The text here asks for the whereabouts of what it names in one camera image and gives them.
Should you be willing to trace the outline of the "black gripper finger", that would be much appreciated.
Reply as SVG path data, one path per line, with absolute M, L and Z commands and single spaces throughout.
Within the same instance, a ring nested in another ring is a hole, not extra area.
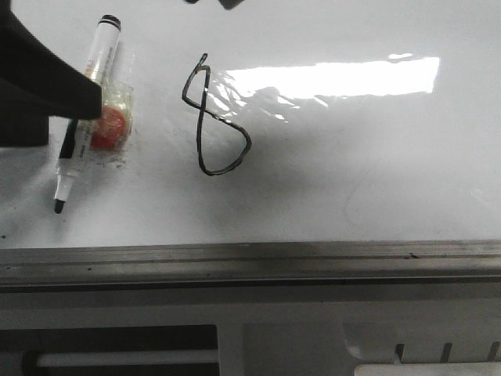
M 49 119 L 88 114 L 97 90 L 1 2 L 1 146 L 44 146 Z
M 185 0 L 188 4 L 196 4 L 199 0 Z M 234 9 L 244 0 L 218 0 L 223 9 Z

